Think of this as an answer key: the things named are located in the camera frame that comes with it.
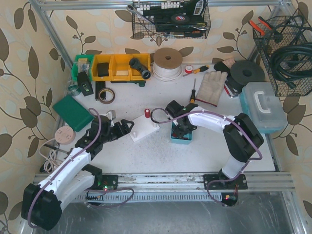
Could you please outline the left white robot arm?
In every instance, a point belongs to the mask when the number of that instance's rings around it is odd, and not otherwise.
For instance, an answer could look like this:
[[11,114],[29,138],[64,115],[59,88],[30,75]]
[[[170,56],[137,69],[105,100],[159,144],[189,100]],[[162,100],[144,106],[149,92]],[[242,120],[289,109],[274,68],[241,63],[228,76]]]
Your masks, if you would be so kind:
[[125,119],[114,123],[107,116],[94,118],[70,155],[46,179],[25,188],[21,217],[30,227],[49,231],[76,196],[87,189],[102,189],[102,169],[90,163],[103,144],[129,134],[134,125]]

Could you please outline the large red spring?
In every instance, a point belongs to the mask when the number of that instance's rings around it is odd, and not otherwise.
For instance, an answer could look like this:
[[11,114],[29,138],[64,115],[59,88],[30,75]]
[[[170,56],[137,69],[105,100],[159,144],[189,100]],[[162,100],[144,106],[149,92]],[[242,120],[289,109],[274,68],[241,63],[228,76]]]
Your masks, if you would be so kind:
[[145,114],[145,117],[146,117],[146,118],[150,118],[150,116],[151,116],[151,111],[150,111],[150,109],[148,109],[148,108],[145,109],[145,110],[144,110],[144,114]]

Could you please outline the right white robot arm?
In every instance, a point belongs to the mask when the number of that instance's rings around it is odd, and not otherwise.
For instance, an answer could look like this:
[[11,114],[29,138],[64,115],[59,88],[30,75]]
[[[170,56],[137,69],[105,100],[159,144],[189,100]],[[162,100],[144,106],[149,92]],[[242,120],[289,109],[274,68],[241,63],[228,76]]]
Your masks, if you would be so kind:
[[166,106],[165,113],[174,122],[173,132],[178,138],[191,133],[197,127],[224,135],[230,157],[220,173],[227,180],[236,179],[250,161],[263,158],[259,150],[264,143],[263,136],[247,114],[221,115],[194,103],[184,107],[175,100]]

